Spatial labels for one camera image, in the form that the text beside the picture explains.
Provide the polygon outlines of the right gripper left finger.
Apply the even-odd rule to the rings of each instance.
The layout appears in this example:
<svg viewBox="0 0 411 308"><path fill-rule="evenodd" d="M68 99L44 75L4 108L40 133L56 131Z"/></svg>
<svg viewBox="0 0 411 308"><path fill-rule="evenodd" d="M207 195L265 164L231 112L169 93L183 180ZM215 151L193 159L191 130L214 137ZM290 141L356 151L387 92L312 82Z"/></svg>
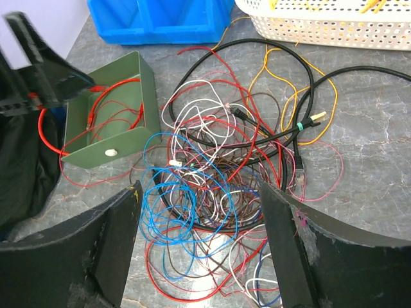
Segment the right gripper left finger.
<svg viewBox="0 0 411 308"><path fill-rule="evenodd" d="M1 243L1 307L120 307L141 215L136 181L105 202Z"/></svg>

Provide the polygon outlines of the blue divided plastic bin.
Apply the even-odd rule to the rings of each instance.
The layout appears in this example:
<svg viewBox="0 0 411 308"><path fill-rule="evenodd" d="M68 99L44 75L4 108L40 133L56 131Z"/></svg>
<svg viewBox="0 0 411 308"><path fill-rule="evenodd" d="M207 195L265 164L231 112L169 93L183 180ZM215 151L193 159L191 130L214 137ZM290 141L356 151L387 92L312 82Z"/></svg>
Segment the blue divided plastic bin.
<svg viewBox="0 0 411 308"><path fill-rule="evenodd" d="M91 0L98 35L108 44L207 44L231 22L234 1Z"/></svg>

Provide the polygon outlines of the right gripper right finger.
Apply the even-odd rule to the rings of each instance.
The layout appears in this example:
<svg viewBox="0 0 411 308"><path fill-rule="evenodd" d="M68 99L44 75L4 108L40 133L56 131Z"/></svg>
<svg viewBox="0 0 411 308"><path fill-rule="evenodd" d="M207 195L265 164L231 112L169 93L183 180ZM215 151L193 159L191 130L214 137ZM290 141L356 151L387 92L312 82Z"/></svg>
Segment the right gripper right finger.
<svg viewBox="0 0 411 308"><path fill-rule="evenodd" d="M410 241L339 221L267 183L260 195L284 307L410 307Z"/></svg>

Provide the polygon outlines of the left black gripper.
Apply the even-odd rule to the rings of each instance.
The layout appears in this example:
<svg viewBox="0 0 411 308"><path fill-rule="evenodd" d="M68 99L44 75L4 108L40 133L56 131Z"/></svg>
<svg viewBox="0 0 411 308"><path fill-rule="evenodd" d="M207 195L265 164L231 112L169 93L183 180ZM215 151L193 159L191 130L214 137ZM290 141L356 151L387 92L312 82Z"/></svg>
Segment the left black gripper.
<svg viewBox="0 0 411 308"><path fill-rule="evenodd" d="M55 53L22 12L4 16L31 65L17 70L1 53L1 115L12 117L62 105L95 86L87 74Z"/></svg>

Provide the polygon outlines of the white perforated plastic basket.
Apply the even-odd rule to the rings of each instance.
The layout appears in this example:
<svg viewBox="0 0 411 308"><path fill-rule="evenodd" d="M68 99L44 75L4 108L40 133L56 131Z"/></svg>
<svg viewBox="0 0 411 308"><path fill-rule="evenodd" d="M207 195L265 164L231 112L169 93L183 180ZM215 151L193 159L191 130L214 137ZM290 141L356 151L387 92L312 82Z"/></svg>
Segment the white perforated plastic basket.
<svg viewBox="0 0 411 308"><path fill-rule="evenodd" d="M410 50L410 1L236 1L268 40Z"/></svg>

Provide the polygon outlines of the green plastic tray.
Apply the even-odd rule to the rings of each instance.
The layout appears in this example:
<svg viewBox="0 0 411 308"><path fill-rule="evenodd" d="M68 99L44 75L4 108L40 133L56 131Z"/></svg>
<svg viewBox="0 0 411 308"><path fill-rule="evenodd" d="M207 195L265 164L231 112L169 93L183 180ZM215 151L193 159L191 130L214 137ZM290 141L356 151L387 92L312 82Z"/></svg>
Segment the green plastic tray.
<svg viewBox="0 0 411 308"><path fill-rule="evenodd" d="M161 142L155 78L137 51L89 76L99 89L68 103L63 162L90 169Z"/></svg>

